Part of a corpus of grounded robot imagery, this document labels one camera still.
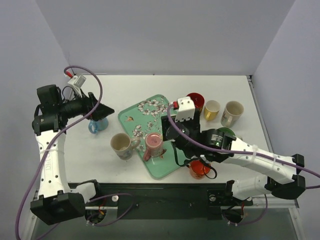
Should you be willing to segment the blue glazed mug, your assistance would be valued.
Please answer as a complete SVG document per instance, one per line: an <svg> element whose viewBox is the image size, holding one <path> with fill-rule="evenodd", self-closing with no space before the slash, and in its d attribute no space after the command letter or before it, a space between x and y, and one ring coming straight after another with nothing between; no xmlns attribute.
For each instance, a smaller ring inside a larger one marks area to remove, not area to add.
<svg viewBox="0 0 320 240"><path fill-rule="evenodd" d="M97 134L100 131L106 130L108 126L109 126L109 121L105 117L98 121L91 120L88 124L88 130L91 134Z"/></svg>

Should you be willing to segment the black mug red interior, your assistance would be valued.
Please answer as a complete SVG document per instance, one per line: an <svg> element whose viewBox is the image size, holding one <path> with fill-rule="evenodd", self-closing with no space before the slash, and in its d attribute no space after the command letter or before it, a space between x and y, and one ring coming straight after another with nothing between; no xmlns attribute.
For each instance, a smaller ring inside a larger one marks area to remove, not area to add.
<svg viewBox="0 0 320 240"><path fill-rule="evenodd" d="M189 93L186 96L190 97L190 99L194 102L195 107L199 109L200 112L202 112L205 105L205 98L197 92Z"/></svg>

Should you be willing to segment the yellow mug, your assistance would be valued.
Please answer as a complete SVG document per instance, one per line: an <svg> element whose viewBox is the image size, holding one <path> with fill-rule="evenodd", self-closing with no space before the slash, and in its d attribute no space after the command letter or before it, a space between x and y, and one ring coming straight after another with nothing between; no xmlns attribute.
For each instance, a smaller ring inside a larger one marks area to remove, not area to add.
<svg viewBox="0 0 320 240"><path fill-rule="evenodd" d="M220 111L220 103L215 101L215 100L209 100L205 103L204 105L204 112L203 112L203 116L204 116L204 119L206 121L212 121L214 120L219 111Z"/></svg>

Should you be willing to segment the tall cream floral mug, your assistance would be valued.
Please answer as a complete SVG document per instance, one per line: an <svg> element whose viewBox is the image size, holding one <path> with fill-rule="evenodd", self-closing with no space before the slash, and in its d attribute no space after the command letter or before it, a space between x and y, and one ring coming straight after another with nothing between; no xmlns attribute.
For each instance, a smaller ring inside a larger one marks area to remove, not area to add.
<svg viewBox="0 0 320 240"><path fill-rule="evenodd" d="M221 131L221 132L223 132L223 133L225 133L225 134L228 134L228 135L231 135L231 136L235 136L235 137L243 140L242 136L236 135L236 134L235 134L230 128L228 128L228 127L220 127L218 130Z"/></svg>

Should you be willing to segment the beige patterned mug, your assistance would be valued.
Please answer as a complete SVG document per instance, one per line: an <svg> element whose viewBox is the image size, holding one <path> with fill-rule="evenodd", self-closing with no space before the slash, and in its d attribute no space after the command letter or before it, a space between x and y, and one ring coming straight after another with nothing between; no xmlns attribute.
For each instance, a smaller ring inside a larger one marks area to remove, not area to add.
<svg viewBox="0 0 320 240"><path fill-rule="evenodd" d="M126 133L118 133L110 140L110 146L121 160L129 160L133 150L141 143L140 137L130 137Z"/></svg>

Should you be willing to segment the pink mug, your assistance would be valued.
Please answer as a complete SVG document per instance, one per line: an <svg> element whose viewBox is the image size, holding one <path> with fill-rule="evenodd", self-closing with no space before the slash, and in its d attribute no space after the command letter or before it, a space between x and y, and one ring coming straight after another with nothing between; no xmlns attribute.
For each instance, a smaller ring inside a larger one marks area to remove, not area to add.
<svg viewBox="0 0 320 240"><path fill-rule="evenodd" d="M162 135L157 132L151 132L145 137L145 152L142 160L147 162L150 158L163 158L166 152Z"/></svg>

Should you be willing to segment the orange mug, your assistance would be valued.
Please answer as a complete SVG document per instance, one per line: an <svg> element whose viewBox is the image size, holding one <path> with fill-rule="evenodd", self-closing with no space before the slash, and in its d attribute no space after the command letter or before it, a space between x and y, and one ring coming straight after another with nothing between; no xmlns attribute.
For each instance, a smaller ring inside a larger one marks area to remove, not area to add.
<svg viewBox="0 0 320 240"><path fill-rule="evenodd" d="M197 180L200 180L206 176L211 171L208 166L205 166L199 160L194 160L189 164L190 175Z"/></svg>

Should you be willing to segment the cream mug umbrella design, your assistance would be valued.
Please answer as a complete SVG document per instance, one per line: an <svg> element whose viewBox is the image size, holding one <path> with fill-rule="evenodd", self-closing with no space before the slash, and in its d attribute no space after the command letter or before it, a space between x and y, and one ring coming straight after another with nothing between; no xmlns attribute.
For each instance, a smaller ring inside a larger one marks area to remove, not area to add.
<svg viewBox="0 0 320 240"><path fill-rule="evenodd" d="M229 101L224 108L220 123L223 127L231 128L244 113L244 106L238 101Z"/></svg>

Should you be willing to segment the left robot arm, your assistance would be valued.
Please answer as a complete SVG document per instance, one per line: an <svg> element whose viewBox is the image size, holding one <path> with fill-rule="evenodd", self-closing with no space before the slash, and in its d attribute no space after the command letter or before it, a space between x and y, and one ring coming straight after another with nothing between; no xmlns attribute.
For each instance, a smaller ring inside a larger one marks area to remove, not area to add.
<svg viewBox="0 0 320 240"><path fill-rule="evenodd" d="M38 172L38 197L30 203L30 210L47 225L54 225L84 216L87 203L97 206L103 200L100 184L95 179L70 188L65 166L66 133L62 130L71 118L82 115L99 121L115 111L98 103L92 92L63 101L61 89L55 84L39 87L37 96L40 104L32 128L43 164Z"/></svg>

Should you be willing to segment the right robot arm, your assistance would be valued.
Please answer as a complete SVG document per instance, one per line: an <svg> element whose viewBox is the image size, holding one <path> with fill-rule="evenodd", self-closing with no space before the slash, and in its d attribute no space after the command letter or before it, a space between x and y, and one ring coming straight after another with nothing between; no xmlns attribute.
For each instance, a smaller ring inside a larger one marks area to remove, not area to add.
<svg viewBox="0 0 320 240"><path fill-rule="evenodd" d="M258 173L243 180L231 179L223 192L230 205L249 197L271 194L274 197L294 200L306 190L306 180L300 175L304 157L300 154L281 156L250 145L240 138L218 129L200 130L200 112L183 121L175 116L160 118L163 141L170 141L173 150L181 150L184 166L195 161L212 169L210 163L237 165Z"/></svg>

